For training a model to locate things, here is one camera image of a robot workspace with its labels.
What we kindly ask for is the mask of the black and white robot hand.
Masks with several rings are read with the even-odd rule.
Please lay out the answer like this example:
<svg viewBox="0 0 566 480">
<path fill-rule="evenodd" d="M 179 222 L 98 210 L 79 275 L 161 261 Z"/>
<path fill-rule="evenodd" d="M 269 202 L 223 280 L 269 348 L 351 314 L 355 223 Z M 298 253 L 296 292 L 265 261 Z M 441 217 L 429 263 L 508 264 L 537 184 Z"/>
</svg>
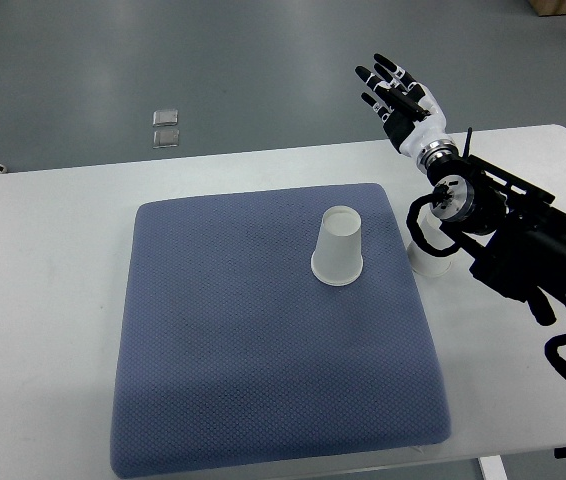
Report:
<svg viewBox="0 0 566 480">
<path fill-rule="evenodd" d="M 379 117 L 386 136 L 399 153 L 420 160 L 435 146 L 452 144 L 438 102 L 403 67 L 375 54 L 372 70 L 357 66 L 355 73 L 367 88 L 361 99 Z"/>
</svg>

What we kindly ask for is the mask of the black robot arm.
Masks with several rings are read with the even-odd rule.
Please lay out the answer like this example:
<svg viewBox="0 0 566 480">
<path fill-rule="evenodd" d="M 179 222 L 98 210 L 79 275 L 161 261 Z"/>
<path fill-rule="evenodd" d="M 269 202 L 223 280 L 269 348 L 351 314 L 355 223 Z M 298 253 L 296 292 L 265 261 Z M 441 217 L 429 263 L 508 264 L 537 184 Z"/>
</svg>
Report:
<svg viewBox="0 0 566 480">
<path fill-rule="evenodd" d="M 475 279 L 553 324 L 549 300 L 566 307 L 566 213 L 553 195 L 450 140 L 423 147 L 417 166 L 433 190 L 410 206 L 414 243 L 434 257 L 466 251 Z"/>
</svg>

